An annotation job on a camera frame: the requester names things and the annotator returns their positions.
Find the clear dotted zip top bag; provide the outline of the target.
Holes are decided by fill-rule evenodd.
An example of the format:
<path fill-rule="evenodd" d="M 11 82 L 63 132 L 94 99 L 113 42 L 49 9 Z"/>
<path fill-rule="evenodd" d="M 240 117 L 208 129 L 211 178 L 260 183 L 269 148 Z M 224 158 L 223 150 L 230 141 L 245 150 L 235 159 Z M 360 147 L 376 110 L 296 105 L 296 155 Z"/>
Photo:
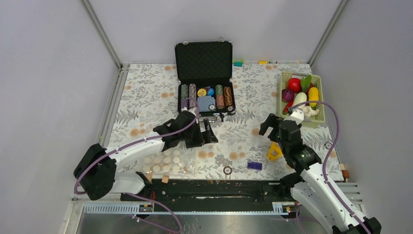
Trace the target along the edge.
<path fill-rule="evenodd" d="M 194 149 L 179 145 L 137 160 L 136 169 L 154 176 L 193 177 L 196 166 L 195 153 Z"/>

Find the green plastic basket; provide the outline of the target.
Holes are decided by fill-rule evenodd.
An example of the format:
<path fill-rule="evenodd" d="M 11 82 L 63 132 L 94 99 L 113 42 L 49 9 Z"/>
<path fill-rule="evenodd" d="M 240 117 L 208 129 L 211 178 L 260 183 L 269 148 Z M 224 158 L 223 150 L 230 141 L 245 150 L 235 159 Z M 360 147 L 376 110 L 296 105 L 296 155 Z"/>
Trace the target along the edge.
<path fill-rule="evenodd" d="M 286 118 L 289 116 L 289 114 L 283 114 L 283 110 L 285 109 L 287 102 L 284 102 L 282 100 L 282 90 L 284 88 L 287 88 L 287 82 L 291 78 L 305 78 L 307 77 L 308 74 L 303 74 L 303 73 L 294 73 L 292 71 L 282 71 L 280 80 L 279 80 L 279 86 L 278 86 L 278 100 L 277 100 L 277 110 L 276 114 L 282 118 Z M 322 83 L 321 83 L 321 78 L 318 75 L 313 75 L 311 74 L 312 80 L 311 82 L 315 85 L 315 87 L 319 91 L 319 100 L 323 101 L 323 95 L 322 95 Z M 319 111 L 315 116 L 311 117 L 305 117 L 304 121 L 301 123 L 305 127 L 312 127 L 312 128 L 317 128 L 321 124 L 325 122 L 325 111 L 324 107 L 322 104 L 316 104 L 316 109 Z"/>

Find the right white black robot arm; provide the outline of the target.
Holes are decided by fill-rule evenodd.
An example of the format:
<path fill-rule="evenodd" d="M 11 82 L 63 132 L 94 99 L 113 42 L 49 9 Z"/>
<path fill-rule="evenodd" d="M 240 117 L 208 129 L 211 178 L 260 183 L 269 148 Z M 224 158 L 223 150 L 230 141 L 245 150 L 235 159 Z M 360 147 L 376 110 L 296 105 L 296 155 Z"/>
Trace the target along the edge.
<path fill-rule="evenodd" d="M 301 138 L 304 114 L 296 109 L 287 118 L 269 114 L 261 123 L 263 136 L 278 144 L 286 163 L 294 173 L 280 179 L 279 193 L 287 201 L 295 200 L 322 225 L 328 234 L 379 234 L 382 226 L 368 218 L 328 175 L 321 158 Z"/>

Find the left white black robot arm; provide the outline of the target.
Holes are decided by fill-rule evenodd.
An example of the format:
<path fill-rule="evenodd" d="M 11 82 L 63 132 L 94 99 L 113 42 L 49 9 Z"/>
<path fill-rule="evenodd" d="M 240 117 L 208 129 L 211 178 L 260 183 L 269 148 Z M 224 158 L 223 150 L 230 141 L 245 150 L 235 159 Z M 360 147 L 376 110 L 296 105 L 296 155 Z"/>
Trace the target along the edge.
<path fill-rule="evenodd" d="M 139 200 L 146 200 L 151 188 L 143 173 L 122 173 L 120 170 L 134 161 L 174 148 L 180 142 L 187 148 L 217 143 L 209 121 L 204 119 L 205 130 L 201 131 L 198 117 L 197 109 L 192 108 L 123 146 L 104 148 L 99 143 L 93 144 L 74 169 L 74 193 L 87 195 L 90 200 L 115 193 L 130 193 Z"/>

